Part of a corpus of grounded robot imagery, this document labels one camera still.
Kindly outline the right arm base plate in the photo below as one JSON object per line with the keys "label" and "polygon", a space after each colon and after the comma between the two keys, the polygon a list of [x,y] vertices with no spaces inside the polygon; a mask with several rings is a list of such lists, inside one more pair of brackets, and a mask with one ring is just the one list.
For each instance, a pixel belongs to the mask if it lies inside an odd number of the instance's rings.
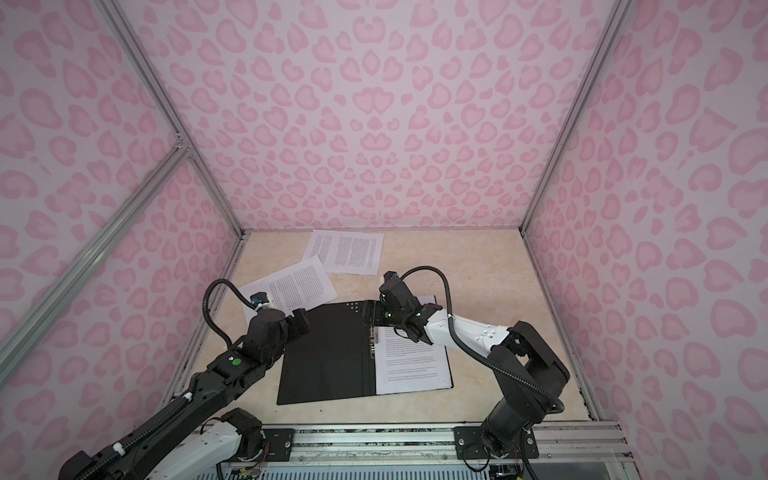
{"label": "right arm base plate", "polygon": [[460,460],[538,459],[539,449],[532,430],[521,429],[506,437],[480,426],[452,429],[456,456]]}

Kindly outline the printed paper sheet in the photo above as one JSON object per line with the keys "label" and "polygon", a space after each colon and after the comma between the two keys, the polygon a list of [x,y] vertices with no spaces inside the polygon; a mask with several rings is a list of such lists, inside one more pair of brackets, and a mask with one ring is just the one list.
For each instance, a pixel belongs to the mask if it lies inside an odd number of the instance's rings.
{"label": "printed paper sheet", "polygon": [[311,310],[338,298],[317,256],[244,285],[239,291],[246,298],[265,292],[271,305],[286,314],[299,308]]}

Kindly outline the blue folder black inside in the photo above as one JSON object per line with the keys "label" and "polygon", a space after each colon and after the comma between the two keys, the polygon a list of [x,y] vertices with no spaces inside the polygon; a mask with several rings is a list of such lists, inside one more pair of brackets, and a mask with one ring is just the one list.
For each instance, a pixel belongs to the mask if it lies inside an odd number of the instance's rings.
{"label": "blue folder black inside", "polygon": [[377,396],[373,344],[380,317],[374,300],[310,310],[309,333],[286,347],[276,403]]}

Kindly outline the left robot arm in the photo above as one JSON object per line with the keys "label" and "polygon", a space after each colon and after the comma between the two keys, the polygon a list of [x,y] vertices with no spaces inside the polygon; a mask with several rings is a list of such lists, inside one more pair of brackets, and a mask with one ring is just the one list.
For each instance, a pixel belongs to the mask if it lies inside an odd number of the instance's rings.
{"label": "left robot arm", "polygon": [[190,379],[180,397],[145,423],[93,456],[79,451],[61,467],[60,479],[143,479],[171,451],[219,410],[238,399],[282,357],[286,346],[310,330],[307,311],[286,315],[261,309],[247,333]]}

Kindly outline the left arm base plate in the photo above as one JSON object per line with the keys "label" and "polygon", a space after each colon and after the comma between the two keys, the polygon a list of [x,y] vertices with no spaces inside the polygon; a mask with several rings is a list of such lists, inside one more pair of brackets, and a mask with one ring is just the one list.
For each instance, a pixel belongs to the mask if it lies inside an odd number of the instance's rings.
{"label": "left arm base plate", "polygon": [[235,458],[242,462],[288,462],[296,430],[292,428],[253,429],[241,436]]}

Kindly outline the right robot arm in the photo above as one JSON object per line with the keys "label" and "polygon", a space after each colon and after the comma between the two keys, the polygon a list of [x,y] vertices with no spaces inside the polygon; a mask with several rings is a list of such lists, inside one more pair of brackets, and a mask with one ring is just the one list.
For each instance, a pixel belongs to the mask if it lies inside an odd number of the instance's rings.
{"label": "right robot arm", "polygon": [[480,323],[455,315],[448,305],[423,303],[397,274],[379,287],[380,325],[414,343],[455,348],[490,369],[502,399],[480,426],[480,442],[492,457],[522,455],[530,430],[565,410],[560,400],[570,372],[535,327]]}

